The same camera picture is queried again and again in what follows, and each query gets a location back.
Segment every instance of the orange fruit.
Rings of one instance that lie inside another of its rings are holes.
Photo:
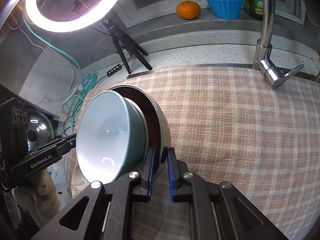
[[[200,6],[193,1],[183,1],[177,5],[176,11],[179,17],[191,20],[200,14]]]

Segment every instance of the faucet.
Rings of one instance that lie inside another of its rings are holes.
[[[257,40],[256,52],[253,60],[253,68],[262,72],[272,89],[277,89],[282,86],[290,77],[304,67],[304,63],[301,62],[293,70],[289,71],[287,74],[283,74],[283,72],[270,60],[272,50],[271,37],[275,14],[276,0],[263,0],[262,31],[260,39]]]

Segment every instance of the silver bolt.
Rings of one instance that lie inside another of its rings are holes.
[[[129,173],[129,177],[132,178],[132,179],[134,179],[134,178],[136,178],[136,177],[138,177],[138,176],[139,176],[139,173],[136,172],[136,171],[131,171],[131,172]]]
[[[193,177],[193,173],[190,171],[187,171],[187,172],[183,173],[183,177],[185,177],[186,179],[190,179]]]
[[[101,182],[100,181],[94,181],[91,183],[92,188],[100,188]]]
[[[229,188],[231,188],[231,183],[228,181],[223,181],[223,182],[221,182],[221,187],[223,187],[225,189],[229,189]]]

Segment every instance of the checkered tablecloth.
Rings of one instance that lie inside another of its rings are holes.
[[[302,239],[320,214],[320,84],[293,77],[271,90],[252,69],[167,70],[122,83],[158,102],[177,158],[207,181],[232,182],[289,239]],[[79,116],[106,89],[90,91]],[[69,191],[76,163],[72,151]],[[151,202],[135,203],[132,238],[189,239],[188,205],[170,201],[167,170]]]

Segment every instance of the blue silicone cup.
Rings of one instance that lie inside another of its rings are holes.
[[[242,0],[207,0],[215,16],[234,20],[239,17]]]

